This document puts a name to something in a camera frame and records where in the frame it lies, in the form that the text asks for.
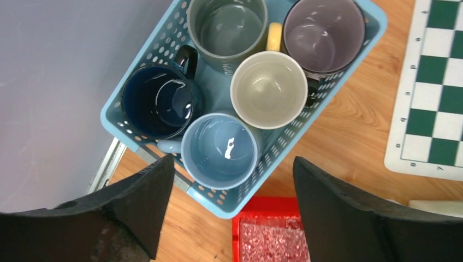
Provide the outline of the cream mug yellow handle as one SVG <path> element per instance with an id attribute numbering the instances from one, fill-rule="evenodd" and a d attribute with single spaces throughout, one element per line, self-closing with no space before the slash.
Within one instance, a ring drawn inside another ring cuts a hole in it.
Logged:
<path id="1" fill-rule="evenodd" d="M 281 23 L 271 23 L 265 51 L 246 58 L 231 80 L 235 112 L 256 128 L 281 128 L 295 120 L 306 105 L 307 78 L 299 63 L 280 51 L 282 33 Z"/>

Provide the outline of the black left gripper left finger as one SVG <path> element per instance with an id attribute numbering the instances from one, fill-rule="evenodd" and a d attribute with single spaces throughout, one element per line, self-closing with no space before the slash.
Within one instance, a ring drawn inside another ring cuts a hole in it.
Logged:
<path id="1" fill-rule="evenodd" d="M 149 261 L 174 181 L 168 154 L 54 209 L 1 214 L 1 261 Z"/>

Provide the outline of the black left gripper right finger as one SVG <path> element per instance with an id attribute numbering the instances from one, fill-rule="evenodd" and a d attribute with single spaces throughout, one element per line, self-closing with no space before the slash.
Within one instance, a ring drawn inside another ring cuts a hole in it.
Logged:
<path id="1" fill-rule="evenodd" d="M 312 261 L 462 261 L 461 218 L 382 199 L 303 157 L 293 179 Z"/>

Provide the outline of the purple mug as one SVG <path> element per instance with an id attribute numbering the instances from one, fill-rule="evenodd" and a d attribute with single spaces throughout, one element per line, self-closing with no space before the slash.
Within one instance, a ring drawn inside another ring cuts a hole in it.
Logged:
<path id="1" fill-rule="evenodd" d="M 355 1 L 296 1 L 284 19 L 281 47 L 307 78 L 320 80 L 349 66 L 365 36 L 365 18 Z"/>

